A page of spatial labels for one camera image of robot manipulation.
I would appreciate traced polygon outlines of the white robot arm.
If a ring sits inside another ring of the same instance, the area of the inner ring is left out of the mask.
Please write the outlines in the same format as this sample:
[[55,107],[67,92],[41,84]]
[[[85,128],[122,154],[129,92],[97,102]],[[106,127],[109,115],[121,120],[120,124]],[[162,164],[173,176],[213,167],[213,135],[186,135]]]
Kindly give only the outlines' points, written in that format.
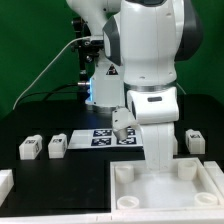
[[202,41],[191,0],[66,0],[90,30],[95,72],[87,107],[112,114],[118,139],[141,133],[147,167],[166,170],[173,159],[179,119],[175,63],[189,59]]

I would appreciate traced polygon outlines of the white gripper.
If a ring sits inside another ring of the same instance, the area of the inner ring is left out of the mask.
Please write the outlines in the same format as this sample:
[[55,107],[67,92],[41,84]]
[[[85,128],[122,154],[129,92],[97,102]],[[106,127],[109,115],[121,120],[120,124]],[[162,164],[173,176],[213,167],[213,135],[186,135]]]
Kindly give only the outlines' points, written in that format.
[[155,92],[127,92],[129,110],[140,129],[150,171],[168,170],[173,159],[174,122],[179,119],[175,87]]

